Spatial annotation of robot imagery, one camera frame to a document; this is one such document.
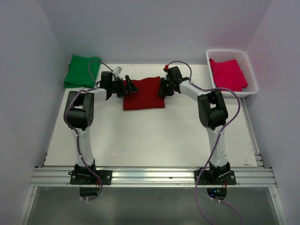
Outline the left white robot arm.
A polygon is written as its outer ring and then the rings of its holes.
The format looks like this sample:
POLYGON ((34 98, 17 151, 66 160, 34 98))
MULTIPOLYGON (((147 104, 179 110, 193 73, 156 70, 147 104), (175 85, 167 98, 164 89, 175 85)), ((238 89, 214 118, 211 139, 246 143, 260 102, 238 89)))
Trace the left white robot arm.
POLYGON ((71 129, 75 139, 76 163, 70 173, 73 180, 92 184, 100 180, 96 172, 95 158, 91 149, 90 127, 94 120, 94 105, 107 101, 112 94, 124 97, 138 92, 128 75, 125 80, 117 72, 102 72, 101 80, 95 87, 70 91, 63 115, 64 122, 71 129))

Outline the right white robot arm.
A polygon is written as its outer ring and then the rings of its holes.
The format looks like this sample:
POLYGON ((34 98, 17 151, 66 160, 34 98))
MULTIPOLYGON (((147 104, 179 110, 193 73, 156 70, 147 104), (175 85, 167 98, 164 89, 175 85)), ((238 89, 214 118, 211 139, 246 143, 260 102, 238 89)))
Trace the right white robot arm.
POLYGON ((231 169, 226 153, 223 128, 228 119, 228 111, 222 92, 219 90, 201 90, 183 77, 178 67, 165 66, 166 76, 161 78, 158 95, 170 97, 175 92, 190 97, 197 102, 200 123, 206 128, 210 144, 208 170, 196 171, 203 184, 219 184, 231 169))

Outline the dark red t shirt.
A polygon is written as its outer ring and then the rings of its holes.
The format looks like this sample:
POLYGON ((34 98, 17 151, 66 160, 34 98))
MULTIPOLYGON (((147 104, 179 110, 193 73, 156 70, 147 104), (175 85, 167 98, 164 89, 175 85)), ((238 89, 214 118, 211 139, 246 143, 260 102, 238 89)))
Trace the dark red t shirt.
POLYGON ((132 83, 139 91, 125 95, 123 100, 124 111, 165 108, 164 98, 158 95, 160 77, 132 80, 132 83))

